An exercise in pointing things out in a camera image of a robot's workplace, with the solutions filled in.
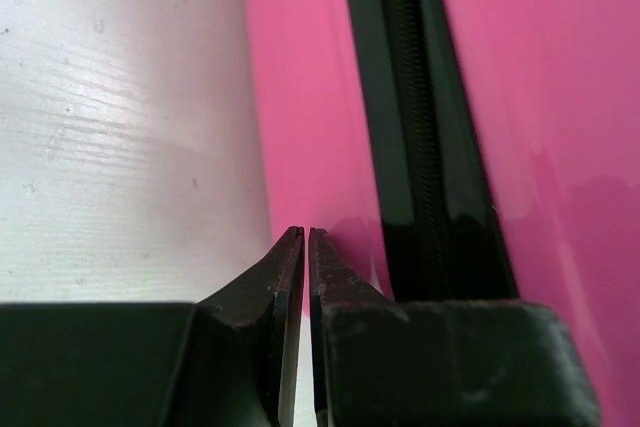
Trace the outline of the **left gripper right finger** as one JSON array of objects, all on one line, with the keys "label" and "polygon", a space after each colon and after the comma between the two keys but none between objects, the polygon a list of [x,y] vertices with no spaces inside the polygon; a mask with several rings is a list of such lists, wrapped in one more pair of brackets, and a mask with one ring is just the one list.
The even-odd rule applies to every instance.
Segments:
[{"label": "left gripper right finger", "polygon": [[308,241],[314,406],[321,426],[597,426],[565,324],[520,300],[393,301],[326,231]]}]

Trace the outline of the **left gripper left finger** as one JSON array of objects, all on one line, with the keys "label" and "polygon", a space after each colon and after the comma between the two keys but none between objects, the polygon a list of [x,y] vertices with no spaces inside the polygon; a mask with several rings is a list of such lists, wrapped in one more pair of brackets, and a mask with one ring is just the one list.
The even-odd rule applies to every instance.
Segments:
[{"label": "left gripper left finger", "polygon": [[5,303],[5,426],[289,426],[304,232],[197,303]]}]

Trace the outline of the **pink hard-shell suitcase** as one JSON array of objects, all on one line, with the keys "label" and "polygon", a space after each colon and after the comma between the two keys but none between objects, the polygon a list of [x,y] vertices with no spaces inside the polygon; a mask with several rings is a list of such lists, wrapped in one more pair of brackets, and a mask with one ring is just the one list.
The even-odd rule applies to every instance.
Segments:
[{"label": "pink hard-shell suitcase", "polygon": [[274,234],[399,302],[520,300],[639,422],[639,0],[245,0]]}]

